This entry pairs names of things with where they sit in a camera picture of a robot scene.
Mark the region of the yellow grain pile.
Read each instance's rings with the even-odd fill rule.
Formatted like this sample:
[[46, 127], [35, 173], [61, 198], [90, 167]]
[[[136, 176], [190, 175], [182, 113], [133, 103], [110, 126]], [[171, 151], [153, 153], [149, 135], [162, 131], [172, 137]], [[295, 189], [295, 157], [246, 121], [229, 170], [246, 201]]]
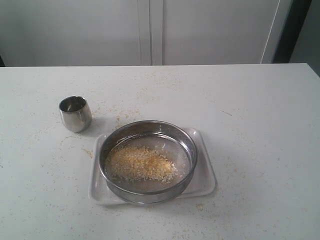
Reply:
[[112, 150], [105, 160], [105, 172], [126, 181], [169, 182], [177, 174], [175, 164], [154, 149], [127, 146]]

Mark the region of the white cabinet doors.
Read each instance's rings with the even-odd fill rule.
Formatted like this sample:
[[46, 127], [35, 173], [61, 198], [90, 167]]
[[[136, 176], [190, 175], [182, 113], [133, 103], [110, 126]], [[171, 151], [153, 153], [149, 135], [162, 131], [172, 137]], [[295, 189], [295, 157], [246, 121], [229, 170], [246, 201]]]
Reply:
[[9, 67], [270, 63], [290, 0], [3, 0]]

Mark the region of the round steel mesh sieve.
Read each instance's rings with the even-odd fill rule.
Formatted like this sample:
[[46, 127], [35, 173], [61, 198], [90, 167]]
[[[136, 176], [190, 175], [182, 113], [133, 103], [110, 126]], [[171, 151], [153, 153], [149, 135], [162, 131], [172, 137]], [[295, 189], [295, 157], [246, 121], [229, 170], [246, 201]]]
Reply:
[[120, 199], [154, 205], [178, 197], [198, 163], [194, 140], [182, 128], [159, 120], [126, 124], [102, 143], [98, 155], [107, 187]]

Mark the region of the white plastic tray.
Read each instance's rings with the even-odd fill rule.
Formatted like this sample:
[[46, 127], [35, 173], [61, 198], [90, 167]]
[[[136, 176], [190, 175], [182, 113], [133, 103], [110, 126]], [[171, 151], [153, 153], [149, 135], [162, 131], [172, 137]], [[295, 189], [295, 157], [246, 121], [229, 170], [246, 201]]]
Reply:
[[[217, 186], [217, 178], [212, 167], [203, 137], [195, 128], [184, 127], [183, 130], [193, 139], [198, 150], [198, 161], [193, 178], [188, 187], [177, 198], [202, 197], [211, 194]], [[93, 163], [91, 167], [88, 186], [89, 199], [98, 206], [112, 206], [126, 204], [124, 200], [116, 196], [107, 186], [103, 177], [99, 155], [102, 145], [110, 133], [104, 133], [97, 137], [93, 148]]]

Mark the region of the stainless steel cup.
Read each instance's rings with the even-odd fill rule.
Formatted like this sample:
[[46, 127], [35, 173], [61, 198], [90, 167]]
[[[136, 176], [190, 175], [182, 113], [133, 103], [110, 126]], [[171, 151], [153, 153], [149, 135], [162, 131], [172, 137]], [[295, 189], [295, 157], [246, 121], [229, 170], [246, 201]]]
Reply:
[[59, 112], [64, 127], [74, 133], [86, 130], [92, 123], [89, 104], [82, 96], [69, 96], [59, 105]]

